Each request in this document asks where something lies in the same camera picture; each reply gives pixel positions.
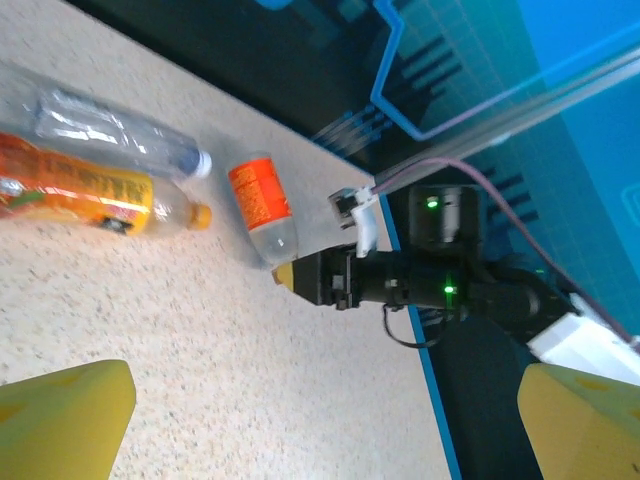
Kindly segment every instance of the orange bottle cap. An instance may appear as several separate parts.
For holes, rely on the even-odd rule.
[[[189,230],[206,230],[211,225],[212,217],[213,214],[208,206],[202,203],[194,203]]]

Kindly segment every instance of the wire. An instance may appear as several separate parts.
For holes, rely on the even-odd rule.
[[[421,348],[431,348],[440,341],[440,338],[442,337],[442,335],[439,335],[437,338],[433,340],[427,340],[426,342],[421,342],[421,343],[411,343],[411,342],[405,342],[404,340],[400,340],[391,331],[391,327],[389,326],[389,310],[391,310],[391,306],[385,303],[382,306],[382,326],[384,327],[384,331],[387,332],[387,335],[389,335],[395,342],[399,343],[403,347],[415,348],[419,350]]]
[[[640,343],[635,340],[635,337],[630,335],[625,328],[615,319],[613,316],[607,312],[607,310],[600,305],[591,295],[589,295],[585,290],[583,290],[573,279],[558,265],[556,264],[551,256],[540,246],[540,244],[536,241],[535,238],[529,233],[525,224],[518,218],[518,215],[513,211],[509,203],[504,199],[504,197],[500,194],[498,189],[493,186],[491,181],[485,177],[479,170],[472,167],[468,163],[463,162],[462,160],[458,160],[456,158],[446,158],[446,157],[436,157],[436,158],[423,158],[417,160],[412,165],[409,165],[402,170],[399,170],[391,177],[387,178],[383,182],[375,185],[371,189],[371,193],[376,195],[381,192],[388,190],[394,183],[401,182],[406,177],[414,173],[416,170],[423,169],[424,167],[430,165],[443,165],[445,167],[453,167],[461,172],[466,173],[470,176],[478,185],[484,188],[487,193],[493,198],[496,202],[500,210],[509,218],[511,223],[515,225],[515,227],[522,233],[524,238],[527,240],[529,245],[540,255],[540,257],[545,261],[545,263],[551,268],[556,275],[563,281],[566,285],[569,285],[571,289],[581,296],[585,303],[589,305],[600,317],[609,324],[611,329],[622,338],[625,343],[627,343],[636,353],[640,354]],[[396,339],[388,329],[386,317],[385,317],[385,330],[387,334],[391,336],[394,340],[396,340],[401,345],[405,345],[406,342],[399,341]],[[412,346],[410,348],[425,348],[425,347],[416,347]]]

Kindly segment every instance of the bottle cap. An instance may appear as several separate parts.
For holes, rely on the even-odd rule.
[[[276,285],[284,285],[292,292],[294,283],[293,283],[293,264],[285,263],[284,265],[280,265],[278,268],[271,272],[273,275],[273,281],[276,282]]]
[[[196,178],[204,178],[211,172],[211,155],[209,155],[204,150],[200,150],[200,162],[198,163],[198,168],[193,172],[193,176]]]
[[[206,230],[211,225],[211,209],[202,203],[193,203],[193,213],[189,230]]]

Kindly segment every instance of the empty water bottle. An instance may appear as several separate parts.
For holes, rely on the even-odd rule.
[[[0,62],[0,130],[95,163],[181,181],[205,177],[210,155],[162,123]]]

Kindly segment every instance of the white bottle cap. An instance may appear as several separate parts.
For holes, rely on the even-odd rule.
[[[204,178],[211,172],[211,155],[209,155],[204,150],[200,150],[200,162],[198,163],[198,168],[193,172],[193,176],[197,178]]]

